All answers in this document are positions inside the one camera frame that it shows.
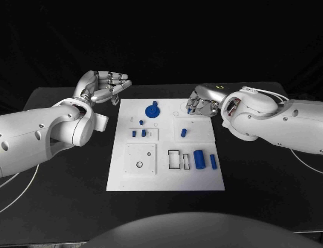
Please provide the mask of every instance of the black background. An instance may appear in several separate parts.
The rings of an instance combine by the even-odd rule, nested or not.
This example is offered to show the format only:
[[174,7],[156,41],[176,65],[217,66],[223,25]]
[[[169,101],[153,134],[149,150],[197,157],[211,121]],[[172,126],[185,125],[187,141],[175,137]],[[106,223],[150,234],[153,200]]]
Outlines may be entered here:
[[274,81],[323,101],[323,1],[0,1],[0,115],[89,70],[135,85]]

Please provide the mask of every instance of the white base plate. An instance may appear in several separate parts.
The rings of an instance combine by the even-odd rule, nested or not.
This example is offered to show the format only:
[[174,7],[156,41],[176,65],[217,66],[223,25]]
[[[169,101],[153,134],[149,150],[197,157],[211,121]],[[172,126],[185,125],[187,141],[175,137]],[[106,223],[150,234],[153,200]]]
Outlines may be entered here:
[[[158,102],[161,115],[149,118],[146,108],[153,100]],[[187,101],[188,99],[122,99],[107,191],[225,190],[211,118],[189,115]],[[184,128],[188,129],[185,138],[181,137]],[[139,137],[142,129],[153,129],[153,132],[158,129],[158,139],[153,136],[146,136],[146,139]],[[132,137],[133,130],[138,130],[136,139]],[[148,145],[132,148],[130,144]],[[179,150],[181,169],[169,169],[169,150]],[[205,169],[197,169],[195,150],[204,151]],[[184,169],[184,154],[189,154],[191,169]],[[215,155],[218,169],[212,169],[211,154]],[[139,168],[136,161],[149,159],[152,162],[143,162],[143,167]]]

